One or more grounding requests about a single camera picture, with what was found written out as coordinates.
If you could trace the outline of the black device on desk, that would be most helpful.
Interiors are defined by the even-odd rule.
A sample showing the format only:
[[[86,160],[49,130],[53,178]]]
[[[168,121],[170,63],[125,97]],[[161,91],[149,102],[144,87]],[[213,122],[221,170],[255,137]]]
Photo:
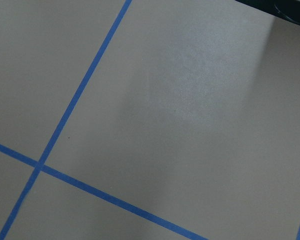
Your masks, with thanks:
[[[300,26],[300,0],[238,0],[238,2]]]

